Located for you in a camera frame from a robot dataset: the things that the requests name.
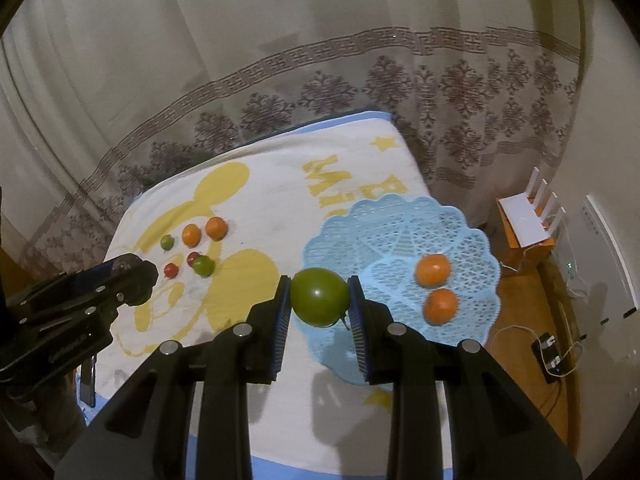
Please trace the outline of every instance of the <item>white blanket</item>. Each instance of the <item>white blanket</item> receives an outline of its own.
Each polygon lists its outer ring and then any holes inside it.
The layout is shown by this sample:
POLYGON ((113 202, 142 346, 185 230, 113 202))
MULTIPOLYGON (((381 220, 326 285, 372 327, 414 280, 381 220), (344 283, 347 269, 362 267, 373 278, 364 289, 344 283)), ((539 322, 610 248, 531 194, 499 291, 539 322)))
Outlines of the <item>white blanket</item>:
MULTIPOLYGON (((162 341, 186 346, 210 340, 243 320, 253 304, 273 297, 281 274, 301 269, 303 248, 327 217, 388 192, 406 198, 428 194, 401 136, 380 112, 324 121, 238 148, 146 192, 124 215, 106 259, 133 252, 156 263, 161 277, 148 303, 121 307, 112 326, 114 343, 98 355, 98 394, 110 398, 162 341), (230 227, 221 242, 204 234, 213 215, 230 227), (203 230, 195 249, 180 240, 188 223, 203 230), (176 240, 167 252, 159 246, 165 234, 176 240), (211 278, 187 266, 192 250, 215 261, 211 278), (162 275, 169 261, 180 267, 173 280, 162 275)), ((390 394, 335 377, 312 359, 293 322, 278 380, 250 386, 249 411, 258 480, 386 471, 390 394), (276 471, 271 462, 289 468, 276 471), (304 476, 310 471, 321 475, 304 476)), ((449 468, 448 431, 444 438, 449 468)))

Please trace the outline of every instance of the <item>white wall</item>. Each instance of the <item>white wall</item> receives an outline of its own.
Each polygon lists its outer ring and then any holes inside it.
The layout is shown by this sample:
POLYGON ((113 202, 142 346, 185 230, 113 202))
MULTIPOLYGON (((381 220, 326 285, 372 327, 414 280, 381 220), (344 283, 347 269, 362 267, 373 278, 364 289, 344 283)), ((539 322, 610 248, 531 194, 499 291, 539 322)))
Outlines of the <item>white wall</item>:
MULTIPOLYGON (((640 46, 610 0, 588 0, 587 69, 572 136, 552 187, 569 213, 596 198, 623 252, 640 297, 640 46)), ((640 354, 640 313, 628 318, 640 354)), ((604 458, 638 405, 638 358, 612 359, 601 341, 585 341, 578 370, 578 462, 587 476, 604 458)))

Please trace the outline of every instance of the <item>yellow star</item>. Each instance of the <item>yellow star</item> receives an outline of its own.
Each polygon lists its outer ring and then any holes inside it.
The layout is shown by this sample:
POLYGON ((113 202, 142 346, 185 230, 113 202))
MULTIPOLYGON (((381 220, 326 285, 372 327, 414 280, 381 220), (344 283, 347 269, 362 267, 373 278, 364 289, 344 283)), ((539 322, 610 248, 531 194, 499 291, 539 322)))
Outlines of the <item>yellow star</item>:
POLYGON ((376 137, 376 140, 370 142, 370 144, 377 147, 381 152, 386 152, 389 148, 398 148, 395 137, 376 137))

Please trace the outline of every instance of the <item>yellow letter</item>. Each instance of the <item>yellow letter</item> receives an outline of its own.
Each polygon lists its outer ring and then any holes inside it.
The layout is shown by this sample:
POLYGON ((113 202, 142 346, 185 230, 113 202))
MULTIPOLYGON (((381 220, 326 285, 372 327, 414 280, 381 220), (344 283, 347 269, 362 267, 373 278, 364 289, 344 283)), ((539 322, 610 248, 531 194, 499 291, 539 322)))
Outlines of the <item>yellow letter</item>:
POLYGON ((320 207, 327 207, 328 205, 341 204, 343 202, 349 202, 354 200, 356 196, 353 193, 336 193, 335 195, 321 196, 320 207))
POLYGON ((395 175, 390 175, 388 179, 383 180, 380 184, 369 184, 368 186, 360 186, 360 192, 365 198, 376 200, 387 193, 406 193, 409 191, 402 181, 395 175))
POLYGON ((329 218, 329 216, 344 216, 349 213, 348 209, 332 209, 326 215, 325 218, 329 218))
POLYGON ((331 155, 321 160, 312 160, 302 167, 302 170, 305 173, 309 173, 306 176, 307 180, 314 178, 320 180, 320 182, 308 186, 311 195, 318 196, 320 193, 327 190, 334 184, 337 184, 341 180, 351 178, 351 173, 348 171, 327 171, 325 173, 321 173, 322 168, 329 164, 335 164, 336 162, 338 162, 338 156, 331 155))

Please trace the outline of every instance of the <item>power strip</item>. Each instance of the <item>power strip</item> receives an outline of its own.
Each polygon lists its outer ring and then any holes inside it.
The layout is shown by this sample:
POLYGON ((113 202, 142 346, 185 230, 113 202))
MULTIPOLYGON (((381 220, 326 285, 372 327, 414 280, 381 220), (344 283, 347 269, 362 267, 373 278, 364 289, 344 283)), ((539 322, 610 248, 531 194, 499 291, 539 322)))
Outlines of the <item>power strip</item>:
POLYGON ((561 360, 556 337, 550 335, 549 332, 543 333, 536 339, 531 344, 531 349, 542 369, 542 374, 547 384, 555 383, 559 379, 556 376, 563 375, 569 371, 566 361, 561 360))

